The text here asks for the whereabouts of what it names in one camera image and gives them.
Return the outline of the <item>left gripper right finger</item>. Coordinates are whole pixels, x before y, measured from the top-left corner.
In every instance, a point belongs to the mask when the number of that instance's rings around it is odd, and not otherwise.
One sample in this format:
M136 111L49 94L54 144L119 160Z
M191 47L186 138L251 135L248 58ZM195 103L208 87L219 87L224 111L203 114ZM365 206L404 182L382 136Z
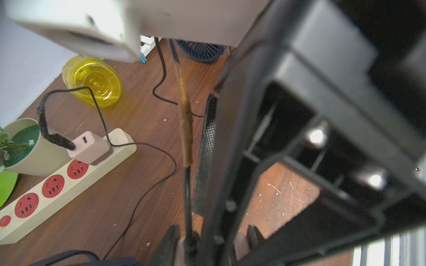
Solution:
M265 237L262 235L258 227L254 225L249 225L247 227L246 239L248 241L249 251L253 251L265 241Z

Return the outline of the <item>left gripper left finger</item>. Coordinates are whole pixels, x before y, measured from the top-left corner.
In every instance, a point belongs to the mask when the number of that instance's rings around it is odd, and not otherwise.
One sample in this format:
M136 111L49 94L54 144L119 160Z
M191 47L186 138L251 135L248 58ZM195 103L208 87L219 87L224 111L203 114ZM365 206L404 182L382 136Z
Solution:
M149 259L149 266L173 266L176 247L180 239L180 227L172 225L166 232L160 245Z

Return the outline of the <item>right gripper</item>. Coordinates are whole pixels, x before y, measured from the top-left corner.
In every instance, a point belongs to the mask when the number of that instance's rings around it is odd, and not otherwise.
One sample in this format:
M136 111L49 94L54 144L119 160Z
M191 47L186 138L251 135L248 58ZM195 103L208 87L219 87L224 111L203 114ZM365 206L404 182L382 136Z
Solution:
M425 225L424 1L270 1L216 87L197 266L297 265ZM320 193L237 259L258 178L277 162Z

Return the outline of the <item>pink USB plug adapter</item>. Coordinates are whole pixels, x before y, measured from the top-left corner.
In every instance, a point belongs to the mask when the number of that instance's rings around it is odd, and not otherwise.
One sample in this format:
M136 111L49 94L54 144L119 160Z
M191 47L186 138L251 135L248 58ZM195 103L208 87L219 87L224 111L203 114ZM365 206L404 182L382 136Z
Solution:
M68 150L68 155L88 165L97 165L112 154L113 149L108 141L91 131L86 131L72 141L74 150Z

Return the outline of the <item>beige red power strip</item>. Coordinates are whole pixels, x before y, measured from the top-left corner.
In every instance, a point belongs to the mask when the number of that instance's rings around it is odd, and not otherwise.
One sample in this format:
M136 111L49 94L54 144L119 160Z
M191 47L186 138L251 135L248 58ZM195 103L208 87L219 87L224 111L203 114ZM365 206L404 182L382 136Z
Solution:
M105 160L96 165L72 160L1 209L1 245L19 242L136 152L133 139L122 129L108 137L116 146Z

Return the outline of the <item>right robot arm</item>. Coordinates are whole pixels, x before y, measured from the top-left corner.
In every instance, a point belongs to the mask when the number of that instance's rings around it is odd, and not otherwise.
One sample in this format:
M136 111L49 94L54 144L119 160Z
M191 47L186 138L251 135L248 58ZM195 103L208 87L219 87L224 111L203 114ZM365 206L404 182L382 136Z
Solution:
M24 28L73 52L139 59L140 36L234 46L215 86L204 224L172 226L152 265L293 266L426 223L424 1L5 1ZM276 162L321 188L264 238L236 235Z

